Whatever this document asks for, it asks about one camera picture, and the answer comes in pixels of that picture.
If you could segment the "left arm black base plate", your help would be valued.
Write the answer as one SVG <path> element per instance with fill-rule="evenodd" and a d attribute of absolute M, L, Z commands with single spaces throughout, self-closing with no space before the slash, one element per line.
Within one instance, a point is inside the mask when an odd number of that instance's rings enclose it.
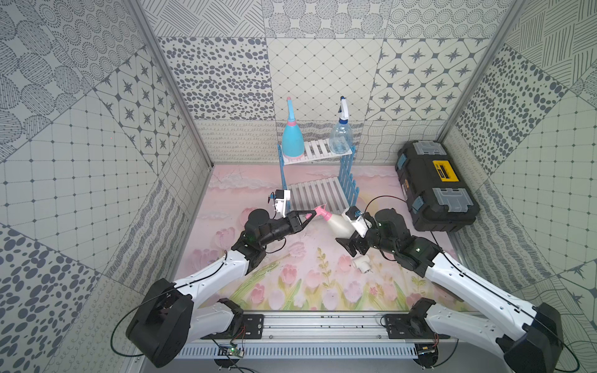
<path fill-rule="evenodd" d="M 220 340 L 261 340 L 264 331 L 264 314 L 243 314 L 236 317 L 231 326 L 220 333 Z"/>

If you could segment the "white pink spray bottle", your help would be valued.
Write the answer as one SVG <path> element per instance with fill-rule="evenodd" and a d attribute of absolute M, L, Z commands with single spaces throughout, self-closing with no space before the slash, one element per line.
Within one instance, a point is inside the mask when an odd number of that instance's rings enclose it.
<path fill-rule="evenodd" d="M 320 205 L 314 209 L 317 216 L 322 217 L 327 223 L 328 228 L 332 232 L 334 238 L 350 239 L 355 229 L 351 223 L 345 220 L 341 215 L 334 214 L 326 210 L 324 205 Z"/>

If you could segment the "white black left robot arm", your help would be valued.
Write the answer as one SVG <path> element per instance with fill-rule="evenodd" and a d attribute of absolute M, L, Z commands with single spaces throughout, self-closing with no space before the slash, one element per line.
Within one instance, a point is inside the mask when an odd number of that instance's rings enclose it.
<path fill-rule="evenodd" d="M 311 211 L 291 211 L 272 219 L 264 209 L 250 212 L 244 230 L 224 257 L 198 272 L 170 282 L 158 279 L 139 306 L 127 313 L 125 335 L 156 368 L 168 365 L 188 342 L 212 334 L 237 334 L 243 310 L 228 298 L 203 304 L 223 287 L 255 270 L 274 241 L 300 233 L 316 217 Z"/>

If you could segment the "clear blue-capped spray bottle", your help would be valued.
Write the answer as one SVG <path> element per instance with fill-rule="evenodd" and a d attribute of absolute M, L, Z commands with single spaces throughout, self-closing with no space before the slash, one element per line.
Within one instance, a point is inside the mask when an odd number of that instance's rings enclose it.
<path fill-rule="evenodd" d="M 329 138 L 331 152 L 335 154 L 343 155 L 351 152 L 354 136 L 349 119 L 348 101 L 342 96 L 340 98 L 339 119 L 331 130 Z"/>

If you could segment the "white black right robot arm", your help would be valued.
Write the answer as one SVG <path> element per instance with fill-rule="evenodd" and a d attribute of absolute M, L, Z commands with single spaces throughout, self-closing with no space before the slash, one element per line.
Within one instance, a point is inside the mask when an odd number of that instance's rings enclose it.
<path fill-rule="evenodd" d="M 370 249 L 393 256 L 402 268 L 416 273 L 473 306 L 480 316 L 419 299 L 410 315 L 436 334 L 474 344 L 500 357 L 514 372 L 554 372 L 564 350 L 561 314 L 547 303 L 538 306 L 491 284 L 452 258 L 438 244 L 413 236 L 393 208 L 375 215 L 350 207 L 342 214 L 354 229 L 339 238 L 351 256 Z"/>

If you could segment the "blue white slatted shelf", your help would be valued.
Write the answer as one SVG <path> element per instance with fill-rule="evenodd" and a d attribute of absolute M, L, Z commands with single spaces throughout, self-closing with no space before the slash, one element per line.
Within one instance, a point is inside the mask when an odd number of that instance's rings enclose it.
<path fill-rule="evenodd" d="M 326 205 L 328 210 L 340 214 L 345 209 L 355 205 L 359 198 L 359 188 L 352 173 L 352 166 L 356 156 L 356 148 L 343 155 L 331 152 L 329 139 L 307 141 L 304 143 L 305 152 L 299 159 L 289 159 L 283 155 L 278 146 L 278 158 L 281 173 L 280 190 L 291 191 L 289 210 L 312 210 L 317 206 Z M 320 160 L 338 158 L 339 171 L 331 177 L 288 185 L 285 179 L 285 166 L 312 163 Z"/>

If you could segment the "teal pink spray bottle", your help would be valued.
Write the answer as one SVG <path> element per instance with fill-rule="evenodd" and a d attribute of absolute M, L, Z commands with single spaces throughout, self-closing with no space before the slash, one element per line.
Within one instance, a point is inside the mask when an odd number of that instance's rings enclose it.
<path fill-rule="evenodd" d="M 292 98 L 287 98 L 288 119 L 281 138 L 281 150 L 289 159 L 299 159 L 305 152 L 303 133 L 297 124 Z"/>

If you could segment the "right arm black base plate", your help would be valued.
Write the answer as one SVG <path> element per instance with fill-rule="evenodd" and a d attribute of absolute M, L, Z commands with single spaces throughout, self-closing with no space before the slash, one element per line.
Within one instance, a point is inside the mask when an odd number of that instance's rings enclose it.
<path fill-rule="evenodd" d="M 385 314 L 380 323 L 386 329 L 390 340 L 433 340 L 435 338 L 435 332 L 428 327 L 425 321 L 413 321 L 408 313 Z"/>

